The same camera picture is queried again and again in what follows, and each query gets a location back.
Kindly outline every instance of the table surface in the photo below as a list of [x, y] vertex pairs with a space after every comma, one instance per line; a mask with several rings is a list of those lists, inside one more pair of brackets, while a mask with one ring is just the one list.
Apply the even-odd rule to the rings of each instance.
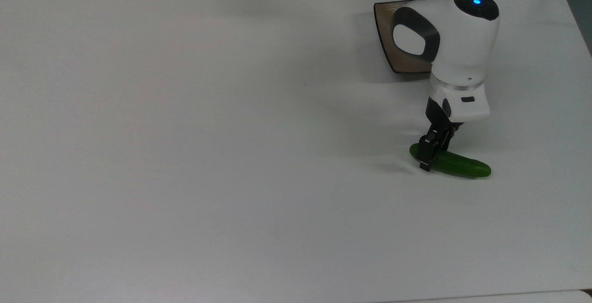
[[0, 301], [339, 302], [592, 288], [592, 59], [495, 0], [491, 116], [426, 173], [394, 0], [0, 0]]

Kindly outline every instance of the black mount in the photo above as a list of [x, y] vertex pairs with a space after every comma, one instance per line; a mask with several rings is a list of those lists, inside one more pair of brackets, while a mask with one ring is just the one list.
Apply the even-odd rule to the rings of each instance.
[[417, 149], [417, 159], [419, 167], [427, 172], [432, 167], [432, 162], [439, 150], [447, 150], [450, 139], [454, 132], [458, 130], [463, 123], [453, 123], [448, 119], [446, 112], [429, 98], [427, 107], [425, 107], [425, 116], [430, 120], [431, 126], [427, 134], [419, 139], [419, 148]]

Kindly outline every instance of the cucumber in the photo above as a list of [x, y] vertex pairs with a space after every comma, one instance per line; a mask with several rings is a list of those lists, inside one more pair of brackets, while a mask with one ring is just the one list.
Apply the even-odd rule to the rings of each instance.
[[[419, 143], [413, 143], [409, 147], [409, 153], [411, 153], [413, 158], [417, 159], [418, 149]], [[446, 150], [436, 151], [436, 156], [432, 161], [432, 169], [452, 176], [470, 179], [483, 178], [491, 175], [491, 168], [487, 164], [473, 160], [472, 158], [456, 155]]]

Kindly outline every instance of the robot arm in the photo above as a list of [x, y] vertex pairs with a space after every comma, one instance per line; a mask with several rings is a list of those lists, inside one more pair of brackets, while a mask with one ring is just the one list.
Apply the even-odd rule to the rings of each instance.
[[483, 81], [498, 25], [493, 0], [414, 0], [393, 15], [395, 46], [432, 63], [425, 110], [432, 125], [417, 156], [424, 170], [461, 124], [490, 113]]

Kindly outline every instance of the green cucumber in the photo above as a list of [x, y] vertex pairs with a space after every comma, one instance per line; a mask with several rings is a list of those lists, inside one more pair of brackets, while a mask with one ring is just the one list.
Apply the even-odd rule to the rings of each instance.
[[[417, 159], [418, 149], [419, 143], [413, 143], [409, 147], [409, 153], [415, 159]], [[432, 161], [432, 169], [452, 176], [471, 179], [491, 175], [491, 168], [487, 164], [473, 160], [472, 158], [456, 155], [446, 150], [436, 151], [436, 156]]]

